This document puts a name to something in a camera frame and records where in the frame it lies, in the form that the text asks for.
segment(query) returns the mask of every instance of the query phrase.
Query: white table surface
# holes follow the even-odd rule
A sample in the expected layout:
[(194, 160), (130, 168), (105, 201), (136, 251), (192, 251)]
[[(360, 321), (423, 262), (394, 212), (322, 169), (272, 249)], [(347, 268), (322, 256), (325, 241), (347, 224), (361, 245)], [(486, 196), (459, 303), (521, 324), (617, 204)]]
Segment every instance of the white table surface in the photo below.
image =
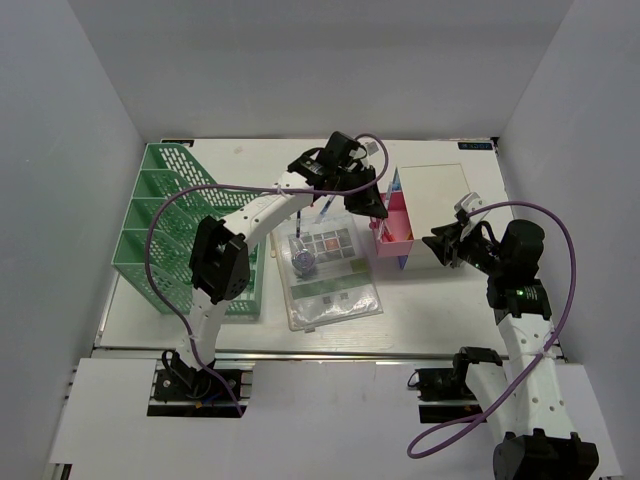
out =
[[(323, 146), (317, 140), (196, 140), (193, 155), (218, 182), (268, 185), (304, 150)], [(460, 163), (469, 188), (488, 203), (507, 200), (493, 152), (459, 150), (455, 142), (394, 141), (386, 145), (391, 168), (380, 190), (386, 191), (395, 166)], [(370, 159), (377, 170), (382, 152)], [(305, 211), (314, 214), (320, 200)], [(336, 200), (333, 210), (343, 210)], [(487, 219), (501, 236), (512, 220), (510, 209), (491, 212)], [(373, 271), (384, 313), (319, 327), (315, 332), (291, 332), (275, 259), (267, 255), (262, 313), (255, 321), (222, 326), (217, 349), (232, 352), (322, 352), (451, 356), (460, 347), (482, 346), (506, 354), (486, 300), (486, 276), (473, 268), (403, 272), (395, 258), (377, 259), (368, 218), (355, 217)], [(180, 321), (159, 314), (126, 280), (120, 278), (108, 309), (102, 347), (173, 348), (182, 335)]]
[[(429, 425), (418, 420), (411, 364), (260, 362), (241, 419), (147, 417), (155, 360), (83, 359), (53, 445), (70, 480), (492, 479), (486, 424), (423, 460), (405, 450)], [(620, 475), (584, 368), (559, 365), (568, 412), (600, 464)], [(462, 428), (440, 430), (422, 450)]]

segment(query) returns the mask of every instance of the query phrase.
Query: white panel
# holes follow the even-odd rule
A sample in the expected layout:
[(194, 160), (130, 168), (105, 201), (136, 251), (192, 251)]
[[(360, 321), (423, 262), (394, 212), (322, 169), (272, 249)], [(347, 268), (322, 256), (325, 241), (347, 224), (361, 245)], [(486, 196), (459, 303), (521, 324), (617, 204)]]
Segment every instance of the white panel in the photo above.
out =
[(39, 479), (142, 140), (64, 0), (0, 13), (0, 478)]
[[(258, 363), (241, 420), (146, 417), (154, 369), (153, 360), (81, 362), (51, 456), (73, 463), (71, 480), (493, 478), (487, 425), (428, 459), (407, 458), (428, 428), (406, 389), (411, 365)], [(594, 478), (619, 474), (584, 370), (561, 366), (559, 377), (583, 439), (598, 445)]]
[[(562, 345), (585, 364), (630, 478), (640, 476), (638, 25), (637, 0), (576, 0), (501, 140), (509, 196), (552, 209), (573, 234), (578, 286)], [(567, 250), (542, 224), (542, 273), (558, 318)]]
[[(493, 151), (488, 158), (495, 158)], [(398, 175), (415, 238), (431, 236), (432, 228), (455, 221), (453, 206), (469, 193), (460, 164), (404, 167)]]
[(71, 0), (146, 140), (499, 135), (570, 0)]

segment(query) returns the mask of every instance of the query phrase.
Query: white wall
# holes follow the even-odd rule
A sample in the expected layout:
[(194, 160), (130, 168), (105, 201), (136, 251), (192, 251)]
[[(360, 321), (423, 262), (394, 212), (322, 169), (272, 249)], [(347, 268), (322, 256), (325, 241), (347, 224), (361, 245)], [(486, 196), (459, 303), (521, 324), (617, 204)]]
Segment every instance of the white wall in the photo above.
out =
[(0, 14), (0, 478), (39, 479), (143, 143), (65, 0)]
[[(553, 209), (574, 236), (579, 281), (562, 345), (586, 365), (629, 478), (640, 478), (639, 26), (637, 0), (576, 0), (500, 142), (510, 198)], [(568, 258), (545, 225), (559, 315)]]
[(571, 0), (70, 0), (162, 136), (499, 135)]

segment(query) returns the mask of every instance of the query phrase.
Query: pink box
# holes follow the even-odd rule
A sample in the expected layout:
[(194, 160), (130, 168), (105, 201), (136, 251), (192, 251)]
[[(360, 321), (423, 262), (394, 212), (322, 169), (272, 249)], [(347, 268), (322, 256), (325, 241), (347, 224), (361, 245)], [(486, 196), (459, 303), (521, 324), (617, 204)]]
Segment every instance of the pink box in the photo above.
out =
[[(386, 194), (380, 194), (382, 201)], [(369, 227), (373, 230), (373, 238), (376, 244), (378, 257), (402, 257), (409, 255), (413, 245), (411, 236), (411, 223), (407, 214), (407, 205), (402, 192), (393, 192), (389, 202), (389, 217), (385, 220), (387, 230), (393, 235), (394, 240), (383, 235), (378, 241), (378, 228), (380, 220), (372, 218)]]

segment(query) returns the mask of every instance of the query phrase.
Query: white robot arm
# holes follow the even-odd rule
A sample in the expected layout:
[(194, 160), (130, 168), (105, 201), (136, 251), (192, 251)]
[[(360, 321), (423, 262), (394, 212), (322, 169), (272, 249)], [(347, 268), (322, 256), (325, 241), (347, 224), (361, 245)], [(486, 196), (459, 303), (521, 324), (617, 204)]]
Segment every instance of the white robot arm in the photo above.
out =
[[(306, 179), (298, 173), (285, 173), (278, 184), (286, 188), (307, 188)], [(312, 194), (304, 195), (263, 195), (240, 210), (224, 217), (224, 225), (235, 234), (244, 236), (247, 252), (252, 252), (274, 228), (297, 211), (313, 203)], [(240, 293), (246, 284), (238, 285)], [(205, 363), (215, 360), (216, 339), (225, 311), (232, 300), (211, 303), (211, 296), (202, 288), (193, 288), (193, 307), (189, 313), (189, 323), (193, 328), (194, 341), (200, 358)], [(193, 356), (189, 337), (185, 334), (177, 348), (182, 361), (194, 368), (200, 368)]]
[[(536, 278), (544, 230), (513, 220), (498, 242), (482, 213), (470, 215), (483, 206), (476, 193), (467, 195), (455, 206), (458, 221), (433, 229), (434, 236), (422, 240), (443, 265), (455, 268), (465, 261), (487, 274), (487, 300), (507, 347), (511, 374), (514, 379), (524, 376), (487, 418), (496, 443), (495, 476), (586, 480), (598, 466), (597, 449), (580, 440), (565, 407), (555, 359), (545, 352), (553, 323), (546, 291)], [(468, 388), (484, 412), (509, 386), (499, 355), (478, 347), (460, 350), (443, 384), (452, 391)]]

